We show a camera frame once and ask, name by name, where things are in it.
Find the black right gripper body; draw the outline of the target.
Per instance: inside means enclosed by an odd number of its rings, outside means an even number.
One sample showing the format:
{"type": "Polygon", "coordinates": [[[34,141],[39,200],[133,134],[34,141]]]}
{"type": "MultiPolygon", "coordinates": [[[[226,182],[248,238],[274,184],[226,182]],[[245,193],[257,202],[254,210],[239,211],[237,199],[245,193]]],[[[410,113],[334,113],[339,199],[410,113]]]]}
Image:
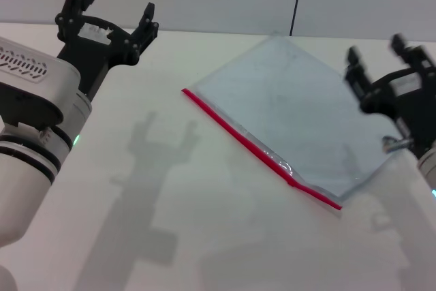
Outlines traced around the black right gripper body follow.
{"type": "Polygon", "coordinates": [[[360,109],[390,118],[402,137],[412,141],[409,150],[421,158],[435,142],[435,70],[387,74],[371,84],[360,109]]]}

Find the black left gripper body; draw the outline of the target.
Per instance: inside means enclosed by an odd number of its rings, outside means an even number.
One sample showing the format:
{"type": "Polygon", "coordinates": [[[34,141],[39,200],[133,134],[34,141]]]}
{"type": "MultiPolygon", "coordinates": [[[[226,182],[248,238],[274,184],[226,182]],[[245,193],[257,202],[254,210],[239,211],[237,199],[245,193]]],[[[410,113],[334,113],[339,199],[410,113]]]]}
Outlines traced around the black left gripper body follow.
{"type": "Polygon", "coordinates": [[[58,59],[72,64],[80,73],[78,90],[90,101],[96,96],[108,71],[118,65],[135,66],[140,59],[140,27],[132,33],[101,18],[58,14],[57,37],[64,43],[58,59]],[[86,24],[109,30],[109,44],[79,35],[86,24]]]}

